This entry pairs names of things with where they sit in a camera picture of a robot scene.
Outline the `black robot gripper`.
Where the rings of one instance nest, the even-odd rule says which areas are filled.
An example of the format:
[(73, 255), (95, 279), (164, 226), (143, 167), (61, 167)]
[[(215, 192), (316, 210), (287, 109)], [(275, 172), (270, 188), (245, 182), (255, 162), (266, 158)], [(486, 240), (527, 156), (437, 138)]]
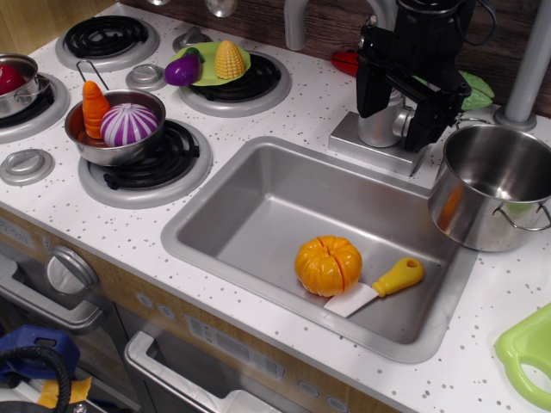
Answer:
[[(415, 76), (458, 71), (455, 59), (472, 17), (470, 1), (396, 1), (393, 30), (367, 22), (362, 27), (356, 73), (356, 106), (362, 118), (387, 108), (392, 88), (414, 94)], [(429, 90), (410, 121), (405, 150), (419, 152), (455, 123), (463, 95)]]

